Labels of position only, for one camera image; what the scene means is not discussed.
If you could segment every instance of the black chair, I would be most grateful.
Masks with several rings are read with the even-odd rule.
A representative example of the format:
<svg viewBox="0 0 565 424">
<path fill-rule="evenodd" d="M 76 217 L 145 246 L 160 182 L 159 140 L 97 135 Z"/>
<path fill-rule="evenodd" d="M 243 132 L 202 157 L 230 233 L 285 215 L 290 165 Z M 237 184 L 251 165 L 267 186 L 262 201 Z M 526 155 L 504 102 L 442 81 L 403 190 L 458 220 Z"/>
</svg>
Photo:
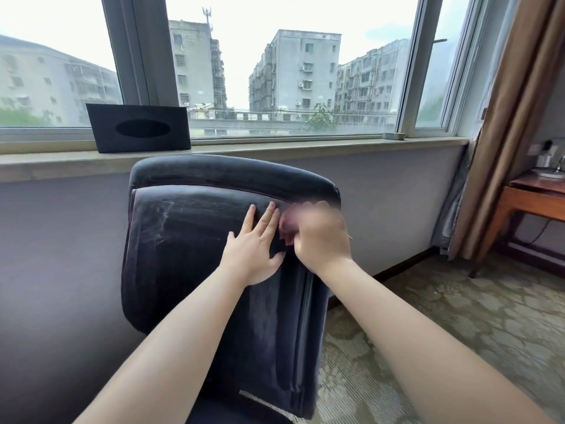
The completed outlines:
<svg viewBox="0 0 565 424">
<path fill-rule="evenodd" d="M 333 183 L 305 170 L 213 155 L 158 156 L 132 168 L 122 270 L 126 318 L 148 334 L 217 267 L 249 206 L 327 200 Z M 274 255 L 284 250 L 278 234 Z M 277 273 L 245 289 L 189 423 L 288 423 L 247 392 L 304 418 L 314 414 L 328 289 L 288 247 Z"/>
</svg>

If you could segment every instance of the antenna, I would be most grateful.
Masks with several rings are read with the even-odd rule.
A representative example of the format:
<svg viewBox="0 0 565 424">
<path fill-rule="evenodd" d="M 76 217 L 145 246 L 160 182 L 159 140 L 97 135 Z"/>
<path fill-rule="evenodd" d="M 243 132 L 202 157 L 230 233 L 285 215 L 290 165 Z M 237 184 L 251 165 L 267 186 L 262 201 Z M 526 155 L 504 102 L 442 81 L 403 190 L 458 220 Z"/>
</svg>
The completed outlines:
<svg viewBox="0 0 565 424">
<path fill-rule="evenodd" d="M 210 18 L 212 17 L 212 8 L 202 8 L 202 13 L 206 16 L 206 23 L 208 24 L 208 28 L 212 31 L 212 27 L 210 26 Z"/>
</svg>

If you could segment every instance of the overcast sky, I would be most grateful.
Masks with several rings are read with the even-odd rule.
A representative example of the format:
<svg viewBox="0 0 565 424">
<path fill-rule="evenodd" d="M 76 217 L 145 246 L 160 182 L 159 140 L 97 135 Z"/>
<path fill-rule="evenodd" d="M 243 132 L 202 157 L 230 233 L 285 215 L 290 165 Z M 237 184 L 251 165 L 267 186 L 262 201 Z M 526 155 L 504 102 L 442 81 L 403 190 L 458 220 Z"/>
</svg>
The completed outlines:
<svg viewBox="0 0 565 424">
<path fill-rule="evenodd" d="M 456 38 L 468 0 L 443 0 L 436 38 Z M 169 19 L 205 22 L 225 63 L 228 105 L 247 108 L 248 77 L 278 29 L 341 36 L 340 63 L 412 33 L 418 0 L 167 0 Z M 100 0 L 2 0 L 0 34 L 116 70 Z"/>
</svg>

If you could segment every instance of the black tissue box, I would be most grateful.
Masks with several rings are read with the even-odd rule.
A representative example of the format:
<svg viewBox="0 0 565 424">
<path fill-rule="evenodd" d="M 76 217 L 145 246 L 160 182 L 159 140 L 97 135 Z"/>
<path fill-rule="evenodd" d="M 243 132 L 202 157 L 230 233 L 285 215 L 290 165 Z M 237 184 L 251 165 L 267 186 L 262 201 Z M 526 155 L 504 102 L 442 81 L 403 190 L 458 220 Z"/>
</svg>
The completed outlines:
<svg viewBox="0 0 565 424">
<path fill-rule="evenodd" d="M 189 150 L 185 107 L 87 104 L 100 153 Z"/>
</svg>

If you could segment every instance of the floor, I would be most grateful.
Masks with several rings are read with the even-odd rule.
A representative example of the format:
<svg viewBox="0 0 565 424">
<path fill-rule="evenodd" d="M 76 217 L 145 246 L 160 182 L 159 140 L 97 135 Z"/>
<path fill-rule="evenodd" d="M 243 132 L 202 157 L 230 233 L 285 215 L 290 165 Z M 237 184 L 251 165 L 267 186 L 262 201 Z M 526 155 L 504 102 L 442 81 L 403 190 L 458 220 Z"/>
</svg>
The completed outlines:
<svg viewBox="0 0 565 424">
<path fill-rule="evenodd" d="M 435 256 L 388 280 L 393 292 L 476 351 L 565 423 L 565 280 L 504 256 L 481 274 Z M 318 411 L 312 424 L 420 420 L 351 315 L 328 313 Z"/>
</svg>

